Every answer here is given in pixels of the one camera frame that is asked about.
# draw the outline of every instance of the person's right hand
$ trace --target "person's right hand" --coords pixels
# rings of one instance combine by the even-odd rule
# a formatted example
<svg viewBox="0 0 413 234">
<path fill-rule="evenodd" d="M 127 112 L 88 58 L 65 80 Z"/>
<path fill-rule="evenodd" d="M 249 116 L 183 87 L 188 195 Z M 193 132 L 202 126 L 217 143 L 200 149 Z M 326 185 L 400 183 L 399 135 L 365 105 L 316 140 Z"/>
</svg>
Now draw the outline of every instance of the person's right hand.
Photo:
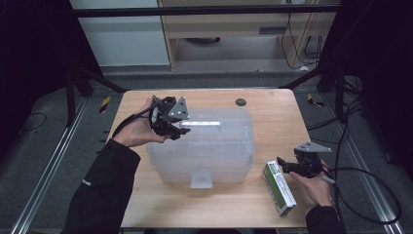
<svg viewBox="0 0 413 234">
<path fill-rule="evenodd" d="M 290 172 L 289 175 L 306 188 L 307 193 L 316 205 L 331 206 L 330 184 L 322 178 L 325 173 L 320 173 L 312 178 L 302 177 L 295 172 Z"/>
</svg>

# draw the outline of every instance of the aluminum rail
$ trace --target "aluminum rail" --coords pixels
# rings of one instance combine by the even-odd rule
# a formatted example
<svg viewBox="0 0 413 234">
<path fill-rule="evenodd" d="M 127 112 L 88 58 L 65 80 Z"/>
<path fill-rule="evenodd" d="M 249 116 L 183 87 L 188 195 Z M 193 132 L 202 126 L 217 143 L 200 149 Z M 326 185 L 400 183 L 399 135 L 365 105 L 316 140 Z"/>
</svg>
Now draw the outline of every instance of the aluminum rail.
<svg viewBox="0 0 413 234">
<path fill-rule="evenodd" d="M 49 185 L 57 171 L 58 165 L 60 164 L 61 159 L 67 149 L 67 146 L 72 139 L 80 120 L 83 117 L 85 112 L 85 107 L 89 102 L 88 97 L 81 97 L 79 106 L 77 108 L 76 113 L 77 117 L 74 119 L 72 125 L 66 128 L 64 131 L 60 142 L 57 144 L 55 152 L 49 161 L 48 166 L 46 167 L 45 171 L 43 172 L 42 176 L 39 179 L 39 182 L 36 185 L 33 193 L 31 194 L 30 199 L 28 200 L 24 210 L 19 216 L 19 219 L 13 225 L 12 232 L 13 234 L 23 234 L 26 233 L 33 217 L 36 215 L 37 210 L 39 209 L 40 204 L 42 203 L 43 198 L 49 188 Z"/>
<path fill-rule="evenodd" d="M 335 116 L 335 111 L 332 106 L 333 100 L 328 98 L 327 96 L 324 96 L 324 99 L 326 99 L 326 105 L 328 106 L 329 111 L 331 114 Z M 344 126 L 337 122 L 337 127 L 341 133 L 344 131 Z M 357 149 L 357 146 L 355 142 L 353 141 L 352 136 L 349 136 L 348 139 L 344 142 L 346 145 L 346 148 L 349 150 L 349 155 L 352 160 L 352 162 L 355 164 L 355 166 L 359 169 L 365 170 L 370 172 L 370 170 L 367 167 L 367 164 L 365 161 L 362 159 L 362 156 L 360 152 Z M 395 219 L 395 214 L 394 211 L 389 204 L 388 200 L 386 199 L 385 193 L 383 192 L 382 186 L 376 181 L 375 178 L 371 176 L 367 176 L 366 174 L 362 174 L 360 176 L 361 182 L 364 185 L 364 188 L 367 192 L 367 195 L 370 198 L 371 203 L 373 204 L 374 209 L 376 210 L 377 215 L 380 217 L 382 221 L 390 221 Z M 402 234 L 404 233 L 401 225 L 399 222 L 395 222 L 393 224 L 386 224 L 384 225 L 384 228 L 386 229 L 387 233 L 389 234 Z"/>
<path fill-rule="evenodd" d="M 153 17 L 186 15 L 232 14 L 281 14 L 281 13 L 331 13 L 363 9 L 364 5 L 249 5 L 249 6 L 202 6 L 119 9 L 76 9 L 70 11 L 46 10 L 47 16 L 76 18 Z"/>
</svg>

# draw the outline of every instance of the translucent plastic container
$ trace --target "translucent plastic container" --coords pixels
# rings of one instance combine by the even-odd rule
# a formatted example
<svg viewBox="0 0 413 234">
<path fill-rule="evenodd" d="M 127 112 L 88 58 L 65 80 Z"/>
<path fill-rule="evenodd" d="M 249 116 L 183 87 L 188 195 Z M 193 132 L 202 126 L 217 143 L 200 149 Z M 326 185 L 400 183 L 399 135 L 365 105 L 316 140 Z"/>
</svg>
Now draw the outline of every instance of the translucent plastic container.
<svg viewBox="0 0 413 234">
<path fill-rule="evenodd" d="M 214 182 L 242 182 L 252 166 L 255 143 L 244 108 L 189 108 L 189 120 L 175 124 L 191 132 L 177 140 L 148 143 L 154 169 L 166 182 L 211 188 Z"/>
</svg>

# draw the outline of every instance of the green box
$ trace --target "green box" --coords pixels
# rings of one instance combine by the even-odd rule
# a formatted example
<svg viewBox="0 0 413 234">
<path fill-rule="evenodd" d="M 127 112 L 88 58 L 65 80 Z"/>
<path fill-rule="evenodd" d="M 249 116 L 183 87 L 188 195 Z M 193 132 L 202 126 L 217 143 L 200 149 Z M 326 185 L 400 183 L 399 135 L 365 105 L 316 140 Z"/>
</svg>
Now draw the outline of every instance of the green box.
<svg viewBox="0 0 413 234">
<path fill-rule="evenodd" d="M 265 165 L 262 177 L 267 183 L 276 204 L 277 212 L 279 215 L 287 215 L 297 203 L 289 190 L 288 184 L 286 184 L 277 161 L 271 161 Z"/>
</svg>

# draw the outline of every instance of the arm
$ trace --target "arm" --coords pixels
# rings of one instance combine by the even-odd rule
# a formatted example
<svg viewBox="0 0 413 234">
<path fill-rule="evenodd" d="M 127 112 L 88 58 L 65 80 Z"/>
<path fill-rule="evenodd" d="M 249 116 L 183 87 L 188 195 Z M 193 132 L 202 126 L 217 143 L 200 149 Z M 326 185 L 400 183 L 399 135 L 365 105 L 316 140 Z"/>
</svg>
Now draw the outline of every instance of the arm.
<svg viewBox="0 0 413 234">
<path fill-rule="evenodd" d="M 151 101 L 147 99 L 135 113 L 149 107 Z M 130 147 L 168 138 L 152 132 L 148 116 L 145 113 L 126 125 L 97 155 L 72 197 L 62 234 L 119 233 L 140 162 Z"/>
<path fill-rule="evenodd" d="M 316 206 L 312 208 L 306 216 L 309 233 L 345 233 L 343 224 L 341 223 L 336 210 L 331 205 L 330 185 L 321 177 L 325 176 L 325 174 L 321 173 L 312 178 L 302 177 L 294 172 L 289 173 L 289 175 L 305 187 L 310 198 L 316 203 Z"/>
</svg>

